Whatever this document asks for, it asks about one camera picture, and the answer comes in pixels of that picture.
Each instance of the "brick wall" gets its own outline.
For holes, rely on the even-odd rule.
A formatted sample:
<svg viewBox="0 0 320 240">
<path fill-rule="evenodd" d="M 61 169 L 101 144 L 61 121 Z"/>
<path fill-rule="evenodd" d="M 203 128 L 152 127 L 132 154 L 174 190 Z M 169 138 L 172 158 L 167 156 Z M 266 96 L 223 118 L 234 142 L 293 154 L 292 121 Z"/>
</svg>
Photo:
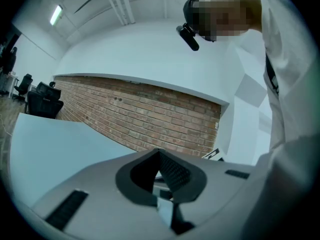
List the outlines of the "brick wall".
<svg viewBox="0 0 320 240">
<path fill-rule="evenodd" d="M 192 95 L 118 79 L 58 76 L 57 119 L 84 122 L 133 150 L 155 147 L 194 156 L 212 151 L 221 106 Z"/>
</svg>

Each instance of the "grey plastic surface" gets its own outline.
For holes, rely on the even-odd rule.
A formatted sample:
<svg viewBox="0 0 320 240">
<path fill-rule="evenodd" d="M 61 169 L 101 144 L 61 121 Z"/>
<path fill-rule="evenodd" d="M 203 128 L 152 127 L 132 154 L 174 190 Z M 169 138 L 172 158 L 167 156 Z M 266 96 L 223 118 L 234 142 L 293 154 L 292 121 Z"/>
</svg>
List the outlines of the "grey plastic surface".
<svg viewBox="0 0 320 240">
<path fill-rule="evenodd" d="M 46 218 L 73 190 L 89 193 L 65 228 L 81 239 L 166 239 L 175 233 L 154 207 L 136 205 L 124 197 L 115 183 L 116 172 L 125 164 L 147 154 L 142 151 L 91 165 L 44 195 L 33 211 Z M 186 221 L 201 225 L 231 199 L 246 180 L 225 174 L 233 169 L 250 173 L 252 166 L 200 159 L 178 152 L 175 156 L 198 166 L 207 175 L 207 185 L 194 202 L 180 210 Z"/>
</svg>

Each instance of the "white curved wall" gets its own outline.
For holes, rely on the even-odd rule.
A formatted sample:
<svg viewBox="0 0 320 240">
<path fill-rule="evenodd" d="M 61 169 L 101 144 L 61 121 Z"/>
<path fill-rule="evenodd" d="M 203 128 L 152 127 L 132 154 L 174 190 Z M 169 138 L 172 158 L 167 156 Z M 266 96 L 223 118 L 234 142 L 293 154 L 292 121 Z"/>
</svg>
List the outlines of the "white curved wall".
<svg viewBox="0 0 320 240">
<path fill-rule="evenodd" d="M 162 20 L 107 30 L 70 48 L 55 75 L 91 75 L 132 80 L 229 102 L 224 86 L 227 43 L 207 42 L 192 51 L 177 34 L 182 22 Z"/>
<path fill-rule="evenodd" d="M 229 104 L 214 146 L 228 162 L 255 164 L 269 151 L 270 135 L 257 138 L 260 112 L 270 117 L 264 65 L 232 42 L 196 37 L 200 49 L 192 51 L 176 33 L 179 24 L 152 21 L 100 32 L 70 48 L 55 75 L 131 80 Z"/>
</svg>

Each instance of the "black office chair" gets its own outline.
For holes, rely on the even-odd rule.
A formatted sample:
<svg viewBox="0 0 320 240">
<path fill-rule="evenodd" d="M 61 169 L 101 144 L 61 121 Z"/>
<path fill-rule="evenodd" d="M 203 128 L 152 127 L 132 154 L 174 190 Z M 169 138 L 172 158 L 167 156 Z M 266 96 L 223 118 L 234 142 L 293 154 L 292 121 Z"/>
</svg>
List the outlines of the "black office chair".
<svg viewBox="0 0 320 240">
<path fill-rule="evenodd" d="M 23 97 L 23 95 L 25 95 L 28 92 L 29 86 L 31 85 L 32 81 L 33 81 L 32 75 L 26 74 L 23 77 L 20 85 L 14 87 L 14 89 L 16 89 L 18 91 L 19 95 L 14 94 L 14 95 L 12 95 L 12 98 L 20 100 L 20 101 L 24 101 L 25 97 Z"/>
<path fill-rule="evenodd" d="M 64 102 L 59 100 L 61 90 L 40 82 L 36 87 L 36 91 L 29 91 L 28 98 L 28 114 L 43 118 L 56 119 L 58 112 L 64 106 Z"/>
</svg>

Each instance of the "black slot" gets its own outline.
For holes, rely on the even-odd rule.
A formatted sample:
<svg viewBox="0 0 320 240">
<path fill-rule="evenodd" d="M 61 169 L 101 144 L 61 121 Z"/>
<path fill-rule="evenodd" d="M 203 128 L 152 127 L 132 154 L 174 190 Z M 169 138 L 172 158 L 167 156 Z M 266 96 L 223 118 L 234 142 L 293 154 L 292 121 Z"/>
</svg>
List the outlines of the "black slot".
<svg viewBox="0 0 320 240">
<path fill-rule="evenodd" d="M 229 174 L 231 176 L 238 177 L 238 178 L 245 179 L 245 180 L 248 179 L 249 175 L 250 175 L 250 173 L 242 172 L 242 171 L 238 171 L 238 170 L 227 170 L 227 171 L 225 171 L 225 174 Z"/>
<path fill-rule="evenodd" d="M 87 196 L 88 194 L 83 191 L 74 190 L 45 221 L 62 231 Z"/>
</svg>

